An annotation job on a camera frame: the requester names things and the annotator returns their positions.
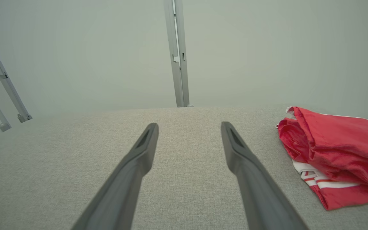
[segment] white stripe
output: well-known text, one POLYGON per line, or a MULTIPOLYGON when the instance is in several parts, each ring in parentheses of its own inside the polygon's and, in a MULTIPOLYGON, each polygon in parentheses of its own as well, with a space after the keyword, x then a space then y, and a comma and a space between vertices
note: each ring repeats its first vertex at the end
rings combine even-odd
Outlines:
POLYGON ((318 182, 317 186, 319 186, 320 189, 323 188, 347 188, 347 187, 353 187, 357 186, 359 184, 355 183, 349 183, 349 182, 340 182, 340 181, 334 181, 334 182, 318 182))
POLYGON ((314 185, 317 185, 317 183, 316 183, 316 181, 315 180, 307 180, 307 181, 305 181, 307 184, 308 184, 308 186, 314 186, 314 185))
POLYGON ((314 177, 316 177, 316 174, 312 174, 312 175, 304 176, 304 175, 303 175, 303 173, 302 173, 302 175, 301 175, 301 178, 302 178, 303 180, 305 180, 305 179, 309 179, 309 178, 314 178, 314 177))
POLYGON ((315 177, 315 180, 318 181, 318 180, 330 180, 330 179, 327 178, 327 176, 317 176, 315 177))
POLYGON ((298 173, 306 172, 306 171, 317 171, 317 169, 310 164, 297 162, 292 159, 293 167, 298 171, 298 173))

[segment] metal bracket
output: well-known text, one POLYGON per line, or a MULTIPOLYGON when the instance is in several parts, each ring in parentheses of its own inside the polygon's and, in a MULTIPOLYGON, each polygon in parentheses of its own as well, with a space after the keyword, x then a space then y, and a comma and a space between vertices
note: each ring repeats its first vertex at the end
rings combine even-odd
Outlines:
POLYGON ((174 57, 174 62, 180 62, 180 56, 175 57, 174 54, 172 56, 174 57))
POLYGON ((18 120, 19 120, 19 122, 21 122, 21 123, 26 122, 25 118, 24 118, 21 114, 18 114, 18 120))
POLYGON ((7 76, 7 74, 6 73, 4 73, 4 74, 0 74, 0 79, 6 79, 6 78, 8 78, 8 76, 7 76))

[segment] gray upholstery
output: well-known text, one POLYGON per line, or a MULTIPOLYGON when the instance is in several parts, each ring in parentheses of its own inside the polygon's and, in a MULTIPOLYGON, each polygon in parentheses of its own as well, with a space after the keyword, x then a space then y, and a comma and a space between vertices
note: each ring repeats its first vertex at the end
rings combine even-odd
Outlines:
POLYGON ((313 229, 368 229, 368 205, 326 211, 275 125, 286 105, 171 108, 34 118, 0 137, 0 229, 70 229, 150 122, 159 124, 134 229, 247 229, 220 123, 230 121, 313 229))

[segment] red fabric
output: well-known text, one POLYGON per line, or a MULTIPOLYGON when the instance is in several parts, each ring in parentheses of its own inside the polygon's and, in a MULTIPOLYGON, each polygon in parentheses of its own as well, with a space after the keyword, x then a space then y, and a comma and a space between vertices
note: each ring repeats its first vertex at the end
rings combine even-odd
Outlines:
POLYGON ((319 197, 326 210, 368 203, 368 185, 322 189, 319 189, 317 185, 313 185, 310 188, 319 197))
POLYGON ((296 120, 285 118, 278 127, 292 159, 329 179, 368 185, 368 120, 293 110, 296 120))

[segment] red garment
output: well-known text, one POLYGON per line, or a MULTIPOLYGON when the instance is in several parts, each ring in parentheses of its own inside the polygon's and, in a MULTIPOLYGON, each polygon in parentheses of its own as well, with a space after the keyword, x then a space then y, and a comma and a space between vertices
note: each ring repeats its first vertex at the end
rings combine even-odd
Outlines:
POLYGON ((279 123, 279 137, 292 159, 329 179, 368 184, 368 120, 323 115, 292 107, 296 120, 279 123))
POLYGON ((288 111, 296 120, 280 121, 279 137, 293 160, 310 164, 323 173, 314 175, 314 169, 300 172, 323 206, 332 210, 368 203, 368 120, 324 115, 298 107, 288 111), (359 185, 341 184, 345 182, 359 185))

